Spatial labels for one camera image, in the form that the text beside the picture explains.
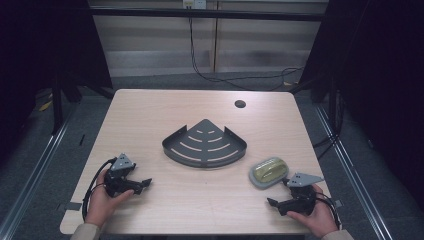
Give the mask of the black horizontal frame bar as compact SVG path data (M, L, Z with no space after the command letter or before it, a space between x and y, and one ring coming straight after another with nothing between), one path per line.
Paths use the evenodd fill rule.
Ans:
M282 12L252 12L229 10L198 10L198 9L146 9L146 8L90 8L92 15L103 16L140 16L140 17L181 17L181 18L211 18L211 19L249 19L278 21L321 22L323 14L300 14Z

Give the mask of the aluminium floor rail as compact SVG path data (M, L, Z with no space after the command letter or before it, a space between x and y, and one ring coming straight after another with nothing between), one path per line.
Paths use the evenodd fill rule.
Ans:
M69 121L72 119L74 113L75 109L71 108L64 118L63 123L57 128L55 133L50 136L47 145L43 149L37 164L29 175L28 180L25 182L17 200L10 208L3 223L0 225L0 240L12 240L24 213L26 212L35 191L41 182L42 177L50 165L52 158L67 131Z
M385 220L359 176L359 173L356 170L356 167L354 166L343 142L336 136L335 132L330 127L329 115L320 104L318 104L315 109L327 136L332 141L332 145L339 162L341 163L377 238L379 240L394 240Z

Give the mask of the white wall power outlet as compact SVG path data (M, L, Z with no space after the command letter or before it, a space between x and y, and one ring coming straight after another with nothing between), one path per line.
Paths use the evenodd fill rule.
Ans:
M207 9L206 0L182 0L182 5L184 9L199 9L199 10Z

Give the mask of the black curtain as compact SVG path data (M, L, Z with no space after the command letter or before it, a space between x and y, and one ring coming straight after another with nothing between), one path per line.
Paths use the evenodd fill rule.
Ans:
M110 88L88 0L0 0L0 169L18 144L36 93Z
M300 82L337 87L424 212L424 0L328 0Z

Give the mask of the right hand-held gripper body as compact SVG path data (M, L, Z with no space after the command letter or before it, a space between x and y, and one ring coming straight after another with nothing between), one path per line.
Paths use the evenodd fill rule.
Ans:
M316 200L313 184L321 181L322 177L305 173L295 173L290 179L285 178L283 183L289 188L292 199L283 206L287 206L289 211L310 215Z

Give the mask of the person's right hand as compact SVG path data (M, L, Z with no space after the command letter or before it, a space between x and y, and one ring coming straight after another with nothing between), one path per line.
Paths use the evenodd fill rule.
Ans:
M302 215L293 211L288 211L287 215L307 227L317 238L323 238L339 230L330 208L322 201L315 203L314 210L310 215Z

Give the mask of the yellow soap bar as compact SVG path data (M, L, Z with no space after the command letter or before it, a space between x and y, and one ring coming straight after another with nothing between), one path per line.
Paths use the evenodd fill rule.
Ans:
M272 158L257 165L254 168L253 176L260 183L268 183L284 177L287 172L288 166L282 159Z

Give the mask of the dark grey corner shelf rack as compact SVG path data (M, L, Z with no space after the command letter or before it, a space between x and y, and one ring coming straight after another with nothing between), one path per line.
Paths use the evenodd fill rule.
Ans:
M247 143L225 127L218 128L203 119L192 128L175 131L162 141L166 156L177 163L194 168L219 168L240 160Z

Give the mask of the person's left hand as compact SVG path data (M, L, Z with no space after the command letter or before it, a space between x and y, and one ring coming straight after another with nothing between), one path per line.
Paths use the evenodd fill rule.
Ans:
M127 190L117 197L110 197L103 186L106 170L103 170L97 180L97 187L90 196L87 215L84 222L101 228L113 215L117 207L128 200L133 194L133 190Z

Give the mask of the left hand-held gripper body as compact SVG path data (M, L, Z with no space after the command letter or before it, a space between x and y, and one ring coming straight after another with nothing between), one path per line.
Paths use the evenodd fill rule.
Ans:
M106 192L110 197L133 189L134 181L128 180L128 174L133 171L136 164L126 154L121 153L112 166L107 170L104 177Z

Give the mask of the black metal stand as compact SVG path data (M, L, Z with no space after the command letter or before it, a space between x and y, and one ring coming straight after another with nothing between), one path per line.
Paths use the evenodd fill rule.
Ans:
M313 145L313 148L325 146L317 157L320 160L332 147L337 145L343 125L344 109L339 103L337 81L332 78L312 89L311 100L318 106L318 115L323 121L327 136Z
M56 135L63 125L62 93L60 79L58 76L53 78L52 85L52 103L54 113L54 123L52 134Z

